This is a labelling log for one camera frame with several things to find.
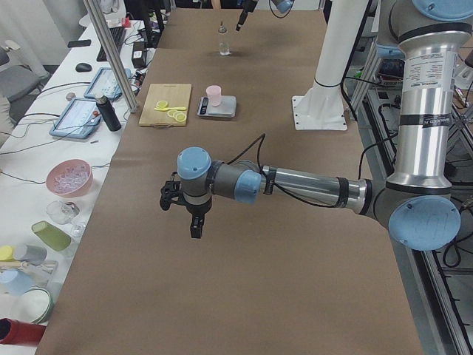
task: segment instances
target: black thermos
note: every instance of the black thermos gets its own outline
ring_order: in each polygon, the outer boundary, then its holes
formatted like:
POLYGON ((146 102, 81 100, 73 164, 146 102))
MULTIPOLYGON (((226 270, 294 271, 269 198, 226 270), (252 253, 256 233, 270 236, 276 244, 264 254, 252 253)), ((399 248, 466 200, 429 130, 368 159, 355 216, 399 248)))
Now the black thermos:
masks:
POLYGON ((100 111, 105 124, 114 132, 121 128, 121 123, 118 120, 117 114, 110 103, 110 100, 102 93, 95 95, 97 101, 97 108, 100 111))

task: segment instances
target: black keyboard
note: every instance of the black keyboard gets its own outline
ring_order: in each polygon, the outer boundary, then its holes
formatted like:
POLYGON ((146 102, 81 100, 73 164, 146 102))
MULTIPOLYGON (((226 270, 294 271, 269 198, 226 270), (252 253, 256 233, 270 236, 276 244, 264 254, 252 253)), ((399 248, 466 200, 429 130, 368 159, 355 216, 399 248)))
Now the black keyboard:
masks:
MULTIPOLYGON (((125 27, 113 27, 109 30, 112 34, 115 46, 117 46, 117 50, 120 53, 121 46, 123 46, 123 41, 125 40, 125 27)), ((106 61, 106 54, 103 47, 101 47, 101 50, 98 52, 97 61, 106 61)))

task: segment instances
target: black mouse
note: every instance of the black mouse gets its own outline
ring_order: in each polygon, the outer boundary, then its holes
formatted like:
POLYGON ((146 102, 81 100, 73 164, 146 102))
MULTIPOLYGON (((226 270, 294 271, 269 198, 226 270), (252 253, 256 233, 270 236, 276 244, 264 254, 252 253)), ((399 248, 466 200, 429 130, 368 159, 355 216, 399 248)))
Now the black mouse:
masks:
POLYGON ((79 63, 75 66, 76 72, 89 72, 92 70, 92 65, 88 63, 79 63))

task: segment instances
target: cutting board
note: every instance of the cutting board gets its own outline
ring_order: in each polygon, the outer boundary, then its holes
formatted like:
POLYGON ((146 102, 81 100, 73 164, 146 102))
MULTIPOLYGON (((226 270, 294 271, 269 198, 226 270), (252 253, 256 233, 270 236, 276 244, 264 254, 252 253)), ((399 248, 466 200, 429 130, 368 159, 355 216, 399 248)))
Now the cutting board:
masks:
POLYGON ((161 100, 168 101, 168 107, 187 107, 184 112, 188 114, 189 102, 191 100, 191 84, 151 84, 146 96, 145 106, 141 112, 140 126, 185 126, 184 122, 177 122, 169 117, 167 112, 156 111, 156 103, 161 100))

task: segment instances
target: warning label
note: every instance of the warning label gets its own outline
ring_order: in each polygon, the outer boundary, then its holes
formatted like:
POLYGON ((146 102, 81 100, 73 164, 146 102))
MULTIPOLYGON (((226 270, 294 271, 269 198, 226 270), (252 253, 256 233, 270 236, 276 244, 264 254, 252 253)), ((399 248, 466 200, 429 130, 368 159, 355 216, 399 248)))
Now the warning label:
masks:
POLYGON ((419 55, 406 60, 402 91, 437 89, 453 91, 455 85, 455 52, 419 55))

